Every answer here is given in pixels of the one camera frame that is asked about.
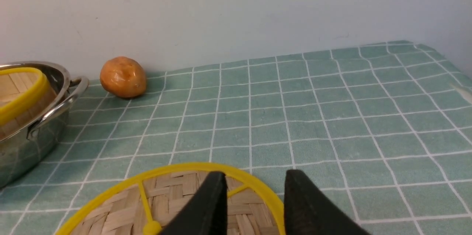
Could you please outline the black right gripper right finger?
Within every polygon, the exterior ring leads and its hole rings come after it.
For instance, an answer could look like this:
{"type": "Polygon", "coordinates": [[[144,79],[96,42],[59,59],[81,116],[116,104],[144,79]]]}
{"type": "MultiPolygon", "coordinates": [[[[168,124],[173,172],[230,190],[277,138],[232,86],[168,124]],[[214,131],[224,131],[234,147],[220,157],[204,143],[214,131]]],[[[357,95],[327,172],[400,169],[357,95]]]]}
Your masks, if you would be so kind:
{"type": "Polygon", "coordinates": [[[285,173],[284,227],[287,235],[368,235],[298,169],[285,173]]]}

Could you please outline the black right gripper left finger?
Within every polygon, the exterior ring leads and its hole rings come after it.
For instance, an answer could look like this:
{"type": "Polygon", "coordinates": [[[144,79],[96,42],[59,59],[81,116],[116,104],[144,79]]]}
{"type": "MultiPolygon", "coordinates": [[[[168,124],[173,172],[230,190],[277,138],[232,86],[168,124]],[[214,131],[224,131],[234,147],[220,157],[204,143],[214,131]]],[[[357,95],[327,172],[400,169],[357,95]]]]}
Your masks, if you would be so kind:
{"type": "Polygon", "coordinates": [[[209,172],[202,185],[160,235],[226,235],[228,198],[226,175],[209,172]]]}

